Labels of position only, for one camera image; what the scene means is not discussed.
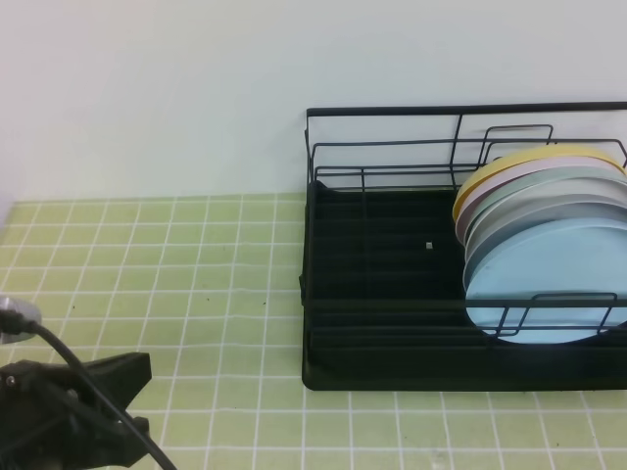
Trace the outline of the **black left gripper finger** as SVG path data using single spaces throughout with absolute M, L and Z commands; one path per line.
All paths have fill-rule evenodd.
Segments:
M 148 453 L 145 444 L 125 424 L 97 419 L 97 463 L 134 465 Z
M 77 397 L 68 398 L 68 415 L 83 421 L 106 418 L 120 421 L 112 410 L 126 411 L 152 379 L 151 358 L 146 352 L 127 352 L 89 362 L 69 363 L 72 375 L 68 390 Z

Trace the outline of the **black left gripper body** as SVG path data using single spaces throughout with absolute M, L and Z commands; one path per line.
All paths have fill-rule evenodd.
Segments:
M 130 466 L 130 433 L 68 367 L 23 360 L 1 368 L 1 467 Z

